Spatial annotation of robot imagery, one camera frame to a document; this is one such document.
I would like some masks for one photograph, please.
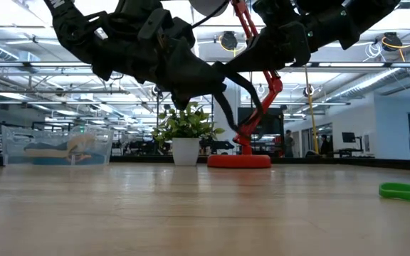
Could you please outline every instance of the computer monitor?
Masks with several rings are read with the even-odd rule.
[[[344,143],[355,143],[355,133],[353,132],[343,132],[342,142]]]

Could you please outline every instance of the person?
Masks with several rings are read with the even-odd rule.
[[[293,146],[295,145],[295,141],[292,138],[292,131],[290,130],[285,131],[284,145],[284,157],[293,157]]]
[[[320,139],[322,140],[322,146],[320,146],[320,154],[323,157],[327,157],[327,155],[332,151],[331,143],[327,140],[327,135],[323,134]]]

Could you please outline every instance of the black cable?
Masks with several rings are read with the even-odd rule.
[[[199,22],[192,25],[192,29],[194,29],[194,28],[200,26],[201,24],[205,23],[210,18],[213,18],[213,16],[215,16],[218,12],[220,12],[220,10],[222,10],[222,8],[226,7],[227,5],[228,5],[228,0],[224,0],[224,2],[216,10],[214,10],[211,14],[209,14],[207,17],[203,18]]]

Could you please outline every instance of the green plastic tool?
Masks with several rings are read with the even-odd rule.
[[[402,183],[383,183],[379,186],[383,198],[399,198],[410,201],[410,185]]]

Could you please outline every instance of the green object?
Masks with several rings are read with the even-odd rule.
[[[159,114],[162,123],[154,128],[153,137],[163,144],[173,138],[213,137],[224,132],[224,129],[214,129],[215,122],[209,122],[210,114],[204,113],[197,102],[190,102],[185,111],[170,109]]]
[[[410,185],[402,183],[383,183],[379,186],[383,198],[399,198],[410,201]]]

